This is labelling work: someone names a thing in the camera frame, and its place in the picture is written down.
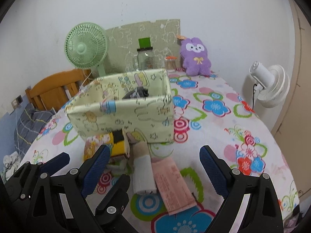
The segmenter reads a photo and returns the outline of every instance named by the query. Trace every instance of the orange lid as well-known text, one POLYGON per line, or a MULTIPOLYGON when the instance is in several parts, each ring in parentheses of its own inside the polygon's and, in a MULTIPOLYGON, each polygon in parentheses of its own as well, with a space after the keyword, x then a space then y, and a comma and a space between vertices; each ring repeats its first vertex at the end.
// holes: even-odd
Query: orange lid
POLYGON ((177 35, 177 38, 178 38, 178 39, 181 39, 181 40, 185 40, 185 39, 187 39, 187 37, 185 37, 185 36, 181 36, 181 35, 177 35))
POLYGON ((166 60, 176 60, 177 58, 174 56, 167 56, 165 57, 166 60))

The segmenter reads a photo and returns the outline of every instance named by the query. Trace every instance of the wall socket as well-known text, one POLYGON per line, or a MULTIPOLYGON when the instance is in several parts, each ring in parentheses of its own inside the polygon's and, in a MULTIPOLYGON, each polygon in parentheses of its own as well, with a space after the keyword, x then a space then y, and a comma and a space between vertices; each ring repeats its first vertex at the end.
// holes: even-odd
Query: wall socket
POLYGON ((16 99, 15 99, 14 101, 12 101, 11 104, 12 104, 12 107, 13 107, 14 110, 15 110, 15 109, 17 108, 17 106, 18 106, 18 102, 17 102, 16 99))
POLYGON ((23 102, 23 98, 20 95, 11 102, 13 109, 15 110, 18 107, 18 105, 20 105, 22 102, 23 102))

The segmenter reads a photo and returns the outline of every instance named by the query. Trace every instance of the green square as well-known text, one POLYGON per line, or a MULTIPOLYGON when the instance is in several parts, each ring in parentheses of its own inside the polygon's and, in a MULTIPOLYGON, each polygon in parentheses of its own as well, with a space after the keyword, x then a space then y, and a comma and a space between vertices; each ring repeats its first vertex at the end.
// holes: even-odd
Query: green square
POLYGON ((139 48, 151 47, 151 42, 149 37, 139 38, 139 48))

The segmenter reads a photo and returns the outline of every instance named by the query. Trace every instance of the yellow bow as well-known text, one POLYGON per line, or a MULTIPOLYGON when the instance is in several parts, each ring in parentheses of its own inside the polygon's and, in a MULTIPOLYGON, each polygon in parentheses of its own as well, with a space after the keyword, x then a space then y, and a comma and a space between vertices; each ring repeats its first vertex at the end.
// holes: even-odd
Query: yellow bow
POLYGON ((198 58, 198 57, 195 57, 193 58, 193 60, 197 61, 197 65, 200 63, 201 65, 203 64, 202 61, 203 61, 203 58, 198 58))

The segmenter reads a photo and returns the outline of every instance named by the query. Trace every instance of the fabric storage box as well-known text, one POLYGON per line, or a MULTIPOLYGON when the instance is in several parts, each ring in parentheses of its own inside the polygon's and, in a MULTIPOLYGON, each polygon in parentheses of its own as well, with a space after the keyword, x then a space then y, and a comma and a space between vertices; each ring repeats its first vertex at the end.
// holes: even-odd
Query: fabric storage box
POLYGON ((173 140, 172 91, 164 69, 97 78, 72 98, 65 111, 84 140, 120 129, 132 142, 173 140), (138 86, 147 88, 149 97, 122 99, 138 86))

